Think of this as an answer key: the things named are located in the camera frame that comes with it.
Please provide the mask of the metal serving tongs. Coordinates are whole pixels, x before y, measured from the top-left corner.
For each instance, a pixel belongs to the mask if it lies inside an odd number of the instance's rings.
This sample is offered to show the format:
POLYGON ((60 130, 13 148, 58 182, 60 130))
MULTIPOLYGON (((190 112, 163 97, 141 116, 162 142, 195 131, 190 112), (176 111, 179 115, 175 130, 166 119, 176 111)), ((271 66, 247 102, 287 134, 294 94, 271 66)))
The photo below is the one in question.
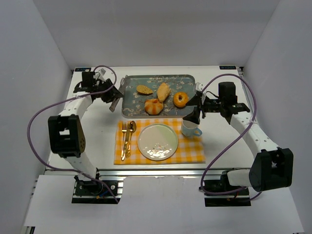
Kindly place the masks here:
POLYGON ((120 81, 120 86, 119 86, 118 91, 122 94, 122 96, 118 95, 118 96, 115 96, 115 97, 113 98, 112 104, 111 104, 111 106, 109 107, 109 110, 110 110, 111 112, 114 112, 114 111, 115 111, 116 106, 117 106, 119 100, 120 100, 121 98, 123 98, 124 95, 125 95, 126 86, 127 86, 127 84, 128 84, 128 81, 127 81, 126 78, 127 78, 127 76, 125 76, 124 78, 122 78, 121 81, 120 81))

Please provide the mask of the brown seeded bread slice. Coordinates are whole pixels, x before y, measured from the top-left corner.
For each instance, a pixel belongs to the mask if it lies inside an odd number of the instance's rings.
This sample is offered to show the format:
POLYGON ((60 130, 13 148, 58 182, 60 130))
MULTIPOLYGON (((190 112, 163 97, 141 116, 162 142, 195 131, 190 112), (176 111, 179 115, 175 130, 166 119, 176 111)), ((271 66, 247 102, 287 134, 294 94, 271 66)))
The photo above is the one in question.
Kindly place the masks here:
POLYGON ((136 87, 136 91, 139 93, 139 94, 142 94, 142 95, 151 95, 153 93, 153 90, 148 88, 147 86, 145 85, 138 85, 136 87))

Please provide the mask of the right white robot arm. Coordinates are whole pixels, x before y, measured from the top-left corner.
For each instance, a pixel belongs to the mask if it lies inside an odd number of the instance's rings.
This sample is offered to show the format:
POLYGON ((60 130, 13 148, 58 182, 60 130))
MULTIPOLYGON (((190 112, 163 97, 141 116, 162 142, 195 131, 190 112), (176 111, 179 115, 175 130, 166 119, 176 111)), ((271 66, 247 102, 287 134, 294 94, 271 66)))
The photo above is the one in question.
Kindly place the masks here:
POLYGON ((221 181, 225 191, 238 187, 252 187, 257 192, 289 187, 293 177, 293 153, 274 143, 254 120, 245 103, 237 101, 233 82, 221 82, 218 96, 207 97, 203 84, 195 85, 195 95, 187 102, 194 110, 183 119, 199 124, 206 113, 220 113, 241 135, 253 154, 249 169, 225 171, 221 181))

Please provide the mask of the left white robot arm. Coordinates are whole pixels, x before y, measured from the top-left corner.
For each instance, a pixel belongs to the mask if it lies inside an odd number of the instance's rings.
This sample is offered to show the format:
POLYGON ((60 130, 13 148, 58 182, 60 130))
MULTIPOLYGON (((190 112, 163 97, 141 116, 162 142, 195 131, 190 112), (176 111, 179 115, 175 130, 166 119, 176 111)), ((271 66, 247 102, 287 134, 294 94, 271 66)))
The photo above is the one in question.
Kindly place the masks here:
POLYGON ((123 98, 113 82, 104 78, 106 71, 83 71, 82 80, 75 86, 73 99, 68 101, 63 111, 48 119, 51 151, 71 164, 79 173, 95 178, 97 168, 86 155, 86 139, 81 119, 95 99, 112 103, 123 98))

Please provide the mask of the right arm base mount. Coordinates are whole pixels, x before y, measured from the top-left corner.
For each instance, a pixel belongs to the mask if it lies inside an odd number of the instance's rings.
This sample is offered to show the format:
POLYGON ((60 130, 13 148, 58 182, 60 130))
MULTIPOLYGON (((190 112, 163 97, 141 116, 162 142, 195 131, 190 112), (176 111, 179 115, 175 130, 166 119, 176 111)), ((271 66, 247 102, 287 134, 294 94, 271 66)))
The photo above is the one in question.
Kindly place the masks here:
POLYGON ((248 207, 251 206, 249 190, 236 191, 239 186, 232 186, 227 172, 222 172, 219 179, 205 179, 199 190, 204 193, 206 207, 248 207))

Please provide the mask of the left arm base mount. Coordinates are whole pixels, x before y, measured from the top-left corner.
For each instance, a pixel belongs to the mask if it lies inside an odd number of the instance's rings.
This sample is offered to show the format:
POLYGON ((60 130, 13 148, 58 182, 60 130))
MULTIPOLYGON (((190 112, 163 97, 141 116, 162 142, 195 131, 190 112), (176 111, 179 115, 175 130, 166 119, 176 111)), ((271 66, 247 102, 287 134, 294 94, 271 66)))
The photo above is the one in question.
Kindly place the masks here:
MULTIPOLYGON (((118 202, 121 199, 123 190, 124 177, 101 176, 109 189, 112 191, 118 202)), ((117 204, 116 200, 109 190, 101 183, 93 180, 79 180, 78 176, 74 176, 75 185, 72 195, 73 204, 117 204)))

